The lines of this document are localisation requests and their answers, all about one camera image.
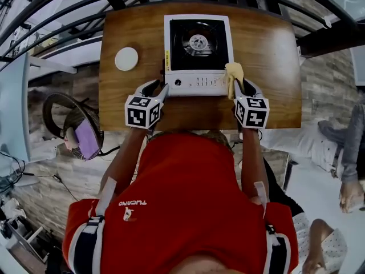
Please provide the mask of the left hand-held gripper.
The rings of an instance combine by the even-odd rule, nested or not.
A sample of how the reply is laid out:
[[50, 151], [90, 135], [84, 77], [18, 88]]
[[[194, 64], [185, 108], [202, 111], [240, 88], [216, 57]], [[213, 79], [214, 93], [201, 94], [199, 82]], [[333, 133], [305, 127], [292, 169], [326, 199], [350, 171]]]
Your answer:
[[124, 106], [125, 125], [153, 131], [161, 118], [161, 110], [169, 93], [169, 84], [165, 84], [157, 96], [152, 96], [160, 85], [155, 79], [139, 86], [133, 95], [129, 95]]

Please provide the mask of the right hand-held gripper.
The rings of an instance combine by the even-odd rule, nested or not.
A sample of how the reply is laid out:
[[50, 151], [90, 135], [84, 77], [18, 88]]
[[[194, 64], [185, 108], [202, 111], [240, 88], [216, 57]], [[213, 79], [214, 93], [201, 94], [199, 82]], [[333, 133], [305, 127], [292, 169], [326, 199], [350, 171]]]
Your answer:
[[269, 100], [264, 98], [262, 90], [252, 81], [236, 78], [234, 87], [234, 115], [243, 128], [264, 129], [269, 117]]

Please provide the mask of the yellow cloth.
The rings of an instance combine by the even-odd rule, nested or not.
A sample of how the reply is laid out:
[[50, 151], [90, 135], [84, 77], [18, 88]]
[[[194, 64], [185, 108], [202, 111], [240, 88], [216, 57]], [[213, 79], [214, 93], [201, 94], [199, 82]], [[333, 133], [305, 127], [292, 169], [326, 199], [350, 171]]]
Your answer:
[[224, 79], [226, 80], [227, 87], [227, 96], [228, 99], [234, 99], [234, 80], [237, 79], [239, 82], [239, 87], [244, 90], [244, 72], [240, 63], [227, 63], [225, 65], [225, 75]]

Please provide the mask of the white portable gas stove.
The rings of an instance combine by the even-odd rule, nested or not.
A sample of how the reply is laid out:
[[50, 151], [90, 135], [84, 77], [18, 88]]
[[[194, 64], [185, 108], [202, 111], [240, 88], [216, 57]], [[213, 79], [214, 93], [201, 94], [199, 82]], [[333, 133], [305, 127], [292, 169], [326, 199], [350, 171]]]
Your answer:
[[234, 61], [229, 18], [166, 15], [164, 55], [169, 96], [225, 96], [225, 66]]

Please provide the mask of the person's left forearm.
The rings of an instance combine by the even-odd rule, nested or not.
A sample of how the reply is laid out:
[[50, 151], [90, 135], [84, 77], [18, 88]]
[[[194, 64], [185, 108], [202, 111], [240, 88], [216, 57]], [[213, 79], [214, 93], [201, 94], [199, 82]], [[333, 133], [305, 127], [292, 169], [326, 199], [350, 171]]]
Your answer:
[[108, 178], [116, 182], [115, 194], [120, 195], [131, 183], [147, 130], [131, 128], [113, 161], [105, 171], [101, 183], [102, 192]]

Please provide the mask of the person's right forearm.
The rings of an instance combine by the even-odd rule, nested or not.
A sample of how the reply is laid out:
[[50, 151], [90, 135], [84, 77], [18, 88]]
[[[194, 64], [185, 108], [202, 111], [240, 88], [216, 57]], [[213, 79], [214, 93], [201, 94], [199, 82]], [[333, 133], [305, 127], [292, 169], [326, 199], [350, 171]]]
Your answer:
[[258, 132], [253, 129], [244, 128], [242, 130], [242, 135], [242, 191], [252, 203], [259, 205], [261, 204], [261, 201], [259, 200], [254, 183], [262, 182], [266, 191], [266, 196], [269, 196], [269, 183], [261, 152]]

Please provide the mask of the white bowl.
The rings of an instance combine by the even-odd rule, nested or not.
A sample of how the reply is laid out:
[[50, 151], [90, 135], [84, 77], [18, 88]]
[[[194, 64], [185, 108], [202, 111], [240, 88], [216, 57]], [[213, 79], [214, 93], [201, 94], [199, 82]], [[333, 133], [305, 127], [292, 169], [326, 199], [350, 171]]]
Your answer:
[[132, 47], [124, 47], [115, 55], [115, 66], [121, 71], [132, 70], [138, 63], [137, 51]]

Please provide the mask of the purple cushion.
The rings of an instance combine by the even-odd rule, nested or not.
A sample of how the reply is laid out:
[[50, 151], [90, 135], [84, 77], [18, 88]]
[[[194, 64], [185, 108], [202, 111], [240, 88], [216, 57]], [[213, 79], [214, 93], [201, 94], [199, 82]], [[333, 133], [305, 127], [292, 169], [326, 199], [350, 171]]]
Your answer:
[[87, 119], [84, 119], [75, 130], [78, 140], [79, 149], [85, 160], [90, 160], [99, 152], [98, 139], [95, 136], [94, 129]]

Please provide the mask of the pink beige pillow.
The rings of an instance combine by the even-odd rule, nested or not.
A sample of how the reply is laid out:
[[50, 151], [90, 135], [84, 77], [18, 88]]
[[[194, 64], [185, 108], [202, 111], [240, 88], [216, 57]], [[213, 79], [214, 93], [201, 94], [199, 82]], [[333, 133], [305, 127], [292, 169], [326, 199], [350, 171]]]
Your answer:
[[70, 151], [73, 149], [77, 149], [79, 147], [79, 142], [76, 137], [75, 130], [72, 127], [69, 127], [66, 130], [66, 135], [64, 136], [64, 142], [65, 142], [66, 148]]

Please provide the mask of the person's black trousers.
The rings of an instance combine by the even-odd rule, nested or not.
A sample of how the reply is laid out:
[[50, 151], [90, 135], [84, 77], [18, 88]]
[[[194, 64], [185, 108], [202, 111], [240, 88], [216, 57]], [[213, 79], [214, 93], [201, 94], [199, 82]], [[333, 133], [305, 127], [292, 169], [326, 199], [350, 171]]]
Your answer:
[[263, 159], [269, 183], [269, 199], [271, 202], [286, 205], [291, 210], [292, 217], [304, 213], [303, 209], [291, 197], [287, 196], [276, 181], [275, 175], [268, 162]]

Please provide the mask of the white shelf board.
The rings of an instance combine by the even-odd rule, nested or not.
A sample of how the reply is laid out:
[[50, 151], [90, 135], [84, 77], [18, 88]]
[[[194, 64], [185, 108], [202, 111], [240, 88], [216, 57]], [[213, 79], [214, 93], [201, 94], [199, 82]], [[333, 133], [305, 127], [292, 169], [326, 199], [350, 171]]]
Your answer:
[[56, 71], [66, 72], [69, 74], [77, 73], [77, 69], [72, 66], [66, 66], [66, 65], [63, 65], [60, 63], [48, 61], [46, 59], [42, 59], [42, 58], [38, 58], [38, 57], [29, 56], [29, 62], [31, 65], [36, 66], [36, 67], [45, 67], [45, 68], [53, 69]]

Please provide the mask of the person's red shirt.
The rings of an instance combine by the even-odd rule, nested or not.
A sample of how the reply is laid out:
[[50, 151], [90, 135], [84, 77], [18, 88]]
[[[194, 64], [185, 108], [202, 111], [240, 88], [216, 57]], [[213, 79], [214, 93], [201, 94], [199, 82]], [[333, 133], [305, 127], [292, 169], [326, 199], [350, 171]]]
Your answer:
[[290, 274], [298, 242], [290, 208], [242, 191], [231, 150], [193, 133], [142, 143], [130, 185], [108, 178], [72, 203], [63, 256], [74, 274]]

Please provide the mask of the pale partition panel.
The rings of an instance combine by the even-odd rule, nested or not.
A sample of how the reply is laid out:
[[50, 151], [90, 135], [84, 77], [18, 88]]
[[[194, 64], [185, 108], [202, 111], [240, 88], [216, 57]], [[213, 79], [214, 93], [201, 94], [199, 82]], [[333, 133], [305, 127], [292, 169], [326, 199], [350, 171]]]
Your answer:
[[25, 162], [30, 160], [29, 68], [23, 54], [0, 71], [0, 149]]

